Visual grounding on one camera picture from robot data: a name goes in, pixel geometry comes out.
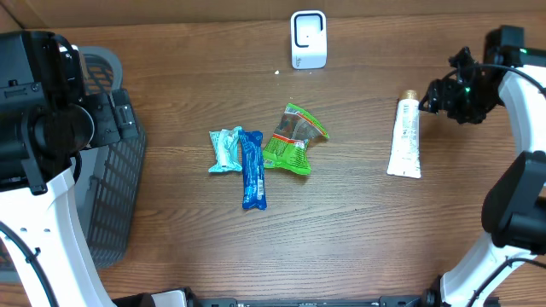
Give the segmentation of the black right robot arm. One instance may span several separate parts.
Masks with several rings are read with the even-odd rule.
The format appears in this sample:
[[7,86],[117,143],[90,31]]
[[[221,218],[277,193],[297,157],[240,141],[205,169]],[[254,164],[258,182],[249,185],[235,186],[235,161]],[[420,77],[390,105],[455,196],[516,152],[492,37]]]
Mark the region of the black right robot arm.
[[420,304],[497,306],[494,290],[521,265],[539,266],[545,253],[545,53],[525,46],[523,28],[499,26],[486,35],[481,62],[464,47],[449,63],[452,72],[429,84],[420,110],[480,124],[502,106],[517,156],[485,197],[483,234]]

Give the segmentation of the teal packet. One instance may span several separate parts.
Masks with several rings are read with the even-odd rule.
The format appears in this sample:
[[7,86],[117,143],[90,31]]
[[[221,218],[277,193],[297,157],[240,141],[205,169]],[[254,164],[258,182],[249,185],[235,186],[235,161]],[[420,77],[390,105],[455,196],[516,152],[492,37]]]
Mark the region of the teal packet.
[[239,132],[241,130],[240,126],[236,126],[232,130],[222,129],[209,132],[216,158],[216,163],[208,170],[209,173],[242,171],[238,157]]

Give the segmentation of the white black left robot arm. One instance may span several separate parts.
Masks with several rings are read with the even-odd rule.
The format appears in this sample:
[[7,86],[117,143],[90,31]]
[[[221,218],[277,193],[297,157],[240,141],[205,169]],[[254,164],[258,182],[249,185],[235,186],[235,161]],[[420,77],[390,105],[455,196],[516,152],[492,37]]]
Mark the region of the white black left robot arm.
[[44,31],[1,36],[1,239],[34,306],[186,306],[184,289],[110,298],[76,206],[81,153],[141,135],[116,55]]

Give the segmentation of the white tube gold cap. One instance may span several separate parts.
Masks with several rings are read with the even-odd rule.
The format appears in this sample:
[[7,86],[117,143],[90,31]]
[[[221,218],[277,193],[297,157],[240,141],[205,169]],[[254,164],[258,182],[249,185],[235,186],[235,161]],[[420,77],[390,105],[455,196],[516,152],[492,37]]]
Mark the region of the white tube gold cap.
[[391,153],[386,170],[388,175],[421,178],[418,107],[417,92],[403,91],[398,99],[392,131]]

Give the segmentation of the blue snack packet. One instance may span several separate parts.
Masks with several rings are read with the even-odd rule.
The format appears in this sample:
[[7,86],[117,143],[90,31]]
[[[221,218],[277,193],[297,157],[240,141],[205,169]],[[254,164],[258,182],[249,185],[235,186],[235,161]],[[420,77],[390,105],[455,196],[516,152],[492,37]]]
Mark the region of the blue snack packet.
[[267,201],[264,184],[264,156],[261,148],[263,133],[257,130],[241,130],[239,139],[244,188],[242,208],[244,210],[265,210]]

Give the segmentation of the green snack packet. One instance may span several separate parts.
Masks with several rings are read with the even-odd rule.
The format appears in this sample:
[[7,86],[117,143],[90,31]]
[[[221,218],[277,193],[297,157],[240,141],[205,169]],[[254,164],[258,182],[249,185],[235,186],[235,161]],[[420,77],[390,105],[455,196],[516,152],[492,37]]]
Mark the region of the green snack packet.
[[263,149],[264,167],[310,175],[307,148],[310,141],[318,137],[329,139],[324,126],[302,107],[288,103],[279,125]]

